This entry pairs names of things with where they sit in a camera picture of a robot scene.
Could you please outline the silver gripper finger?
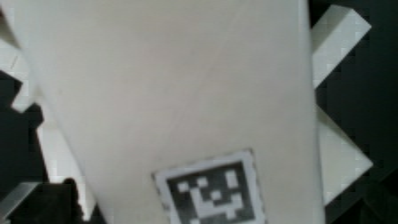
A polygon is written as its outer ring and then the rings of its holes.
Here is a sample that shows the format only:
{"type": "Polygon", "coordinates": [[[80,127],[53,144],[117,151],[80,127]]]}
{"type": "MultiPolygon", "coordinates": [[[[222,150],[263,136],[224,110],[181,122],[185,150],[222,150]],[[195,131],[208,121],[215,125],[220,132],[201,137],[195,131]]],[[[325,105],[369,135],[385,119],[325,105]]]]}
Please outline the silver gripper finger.
{"type": "Polygon", "coordinates": [[[0,200],[0,224],[83,224],[76,182],[21,182],[0,200]]]}

